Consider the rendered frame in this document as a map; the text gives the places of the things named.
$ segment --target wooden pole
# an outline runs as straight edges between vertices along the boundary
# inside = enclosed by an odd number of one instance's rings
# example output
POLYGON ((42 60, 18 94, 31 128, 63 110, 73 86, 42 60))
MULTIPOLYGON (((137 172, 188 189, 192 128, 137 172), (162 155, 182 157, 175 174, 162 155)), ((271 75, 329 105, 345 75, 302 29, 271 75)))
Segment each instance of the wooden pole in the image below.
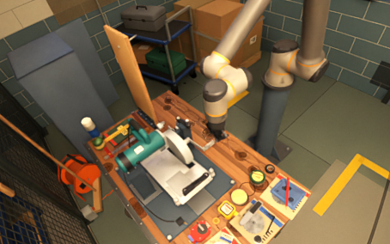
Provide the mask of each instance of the wooden pole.
POLYGON ((46 155, 48 158, 53 160, 57 165, 59 165, 61 168, 66 170, 69 174, 75 176, 78 180, 80 180, 85 186, 92 189, 94 192, 96 192, 96 189, 94 189, 90 184, 87 183, 87 181, 80 178, 77 174, 75 174, 73 171, 71 171, 69 168, 67 168, 62 162, 58 161, 54 156, 52 156, 50 153, 48 153, 46 150, 44 150, 42 147, 40 147, 35 141, 33 141, 30 137, 28 137, 23 131, 19 130, 16 126, 14 126, 11 122, 9 122, 3 115, 0 114, 0 120, 4 122, 7 126, 9 126, 12 130, 16 131, 19 135, 21 135, 23 138, 25 138, 28 142, 30 142, 35 148, 37 148, 41 153, 46 155))

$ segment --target toolbox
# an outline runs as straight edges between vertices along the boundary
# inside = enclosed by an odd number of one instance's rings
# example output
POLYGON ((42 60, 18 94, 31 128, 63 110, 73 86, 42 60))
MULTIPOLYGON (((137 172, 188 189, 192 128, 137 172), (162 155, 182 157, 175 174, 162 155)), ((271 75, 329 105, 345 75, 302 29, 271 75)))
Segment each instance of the toolbox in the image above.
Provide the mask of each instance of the toolbox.
POLYGON ((164 26, 166 13, 163 6, 133 5, 122 11, 120 16, 125 28, 156 32, 164 26))
MULTIPOLYGON (((177 75, 186 68, 186 58, 183 53, 170 50, 174 74, 177 75)), ((170 74, 167 54, 163 48, 157 47, 145 55, 146 62, 151 69, 159 70, 166 74, 170 74)))

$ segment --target teal saw motor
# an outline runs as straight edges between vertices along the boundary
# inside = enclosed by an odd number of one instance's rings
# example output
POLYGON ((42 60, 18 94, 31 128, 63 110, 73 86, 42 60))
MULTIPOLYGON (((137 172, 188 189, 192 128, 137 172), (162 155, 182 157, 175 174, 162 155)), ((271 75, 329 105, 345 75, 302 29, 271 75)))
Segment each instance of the teal saw motor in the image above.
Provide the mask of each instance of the teal saw motor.
POLYGON ((139 162, 165 145, 164 138, 159 132, 153 131, 148 135, 134 119, 129 119, 129 126, 138 142, 115 157, 119 168, 125 173, 133 171, 139 162))

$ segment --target miter saw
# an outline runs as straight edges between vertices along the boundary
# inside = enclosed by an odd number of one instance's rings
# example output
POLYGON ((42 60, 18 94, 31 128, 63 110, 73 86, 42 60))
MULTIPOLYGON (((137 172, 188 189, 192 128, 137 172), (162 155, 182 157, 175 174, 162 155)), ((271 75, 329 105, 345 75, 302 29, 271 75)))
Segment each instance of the miter saw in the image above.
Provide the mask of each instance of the miter saw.
POLYGON ((205 169, 194 160, 189 143, 207 150, 215 141, 200 147, 192 141, 188 119, 176 119, 175 128, 148 133, 134 119, 129 119, 131 133, 138 140, 115 161, 123 172, 141 165, 179 206, 185 204, 215 176, 213 168, 205 169))

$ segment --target tile wall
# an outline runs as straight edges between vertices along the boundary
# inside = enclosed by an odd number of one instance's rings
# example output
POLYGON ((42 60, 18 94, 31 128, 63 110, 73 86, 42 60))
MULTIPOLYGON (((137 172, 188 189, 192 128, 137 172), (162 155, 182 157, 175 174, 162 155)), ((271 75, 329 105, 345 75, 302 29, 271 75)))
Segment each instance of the tile wall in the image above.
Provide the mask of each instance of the tile wall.
MULTIPOLYGON (((26 45, 28 42, 38 39, 39 37, 55 31, 60 28, 55 16, 42 18, 36 21, 34 24, 23 26, 22 23, 28 24, 28 20, 23 20, 15 13, 22 13, 23 10, 19 8, 31 3, 46 0, 0 0, 0 83, 19 101, 19 103, 28 111, 28 113, 37 120, 42 126, 48 126, 52 121, 42 111, 40 106, 36 104, 34 99, 23 89, 22 86, 15 80, 13 71, 6 57, 8 52, 15 50, 16 48, 26 45), (14 15, 15 19, 4 19, 7 25, 14 25, 14 21, 18 22, 20 26, 13 32, 6 32, 2 28, 3 15, 1 13, 8 13, 7 15, 14 15)), ((120 19, 120 12, 129 8, 130 6, 137 5, 162 5, 166 8, 167 12, 174 10, 174 2, 176 0, 118 0, 114 3, 110 3, 107 6, 102 7, 103 15, 107 19, 111 27, 117 27, 122 23, 120 19)), ((44 7, 34 9, 30 8, 30 14, 39 13, 44 7)), ((114 85, 123 82, 122 71, 118 63, 115 60, 113 50, 111 49, 108 38, 103 30, 104 21, 99 10, 92 11, 81 17, 91 41, 96 48, 96 51, 101 58, 107 74, 110 76, 114 85)))
MULTIPOLYGON (((303 0, 273 0, 264 13, 262 50, 283 39, 300 43, 303 0)), ((326 75, 382 99, 387 87, 370 83, 390 63, 390 2, 332 0, 324 42, 332 63, 326 75)))

